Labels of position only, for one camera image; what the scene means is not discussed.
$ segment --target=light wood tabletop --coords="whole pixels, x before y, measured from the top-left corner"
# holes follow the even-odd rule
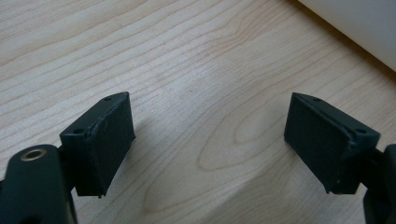
[[[0,176],[121,91],[136,139],[79,223],[364,223],[285,143],[294,91],[396,141],[395,72],[298,2],[0,2]]]

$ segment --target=wooden table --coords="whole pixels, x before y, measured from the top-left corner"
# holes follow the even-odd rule
[[[396,140],[396,75],[289,0],[0,2],[0,175],[99,99],[128,91],[137,138],[80,223],[364,223],[283,131],[292,92]]]

